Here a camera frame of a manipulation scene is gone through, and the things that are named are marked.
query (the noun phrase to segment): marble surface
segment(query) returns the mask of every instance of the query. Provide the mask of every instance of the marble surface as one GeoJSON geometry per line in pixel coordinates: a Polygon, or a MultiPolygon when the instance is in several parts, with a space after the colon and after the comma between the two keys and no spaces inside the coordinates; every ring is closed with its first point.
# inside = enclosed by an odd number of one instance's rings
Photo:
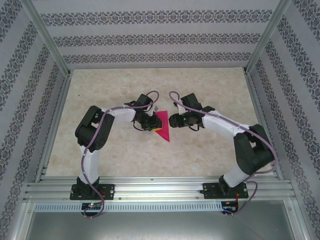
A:
{"type": "MultiPolygon", "coordinates": [[[[79,175],[81,152],[75,130],[90,106],[122,106],[151,90],[159,91],[156,105],[159,111],[168,111],[169,116],[178,112],[168,95],[174,90],[182,97],[195,93],[203,106],[212,106],[240,123],[257,123],[241,68],[75,70],[46,175],[79,175]]],[[[235,165],[234,143],[208,129],[194,132],[187,127],[170,128],[170,142],[167,142],[155,132],[140,132],[132,123],[125,122],[112,126],[101,150],[99,174],[112,177],[221,176],[235,165]]]]}

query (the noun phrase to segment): red triangle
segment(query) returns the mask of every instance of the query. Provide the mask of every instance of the red triangle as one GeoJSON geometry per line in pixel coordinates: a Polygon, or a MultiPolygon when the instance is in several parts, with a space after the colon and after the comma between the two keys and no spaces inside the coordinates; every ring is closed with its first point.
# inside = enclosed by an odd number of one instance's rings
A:
{"type": "Polygon", "coordinates": [[[165,140],[170,142],[168,111],[157,111],[156,115],[162,121],[162,129],[155,132],[159,134],[161,137],[163,137],[165,140]]]}

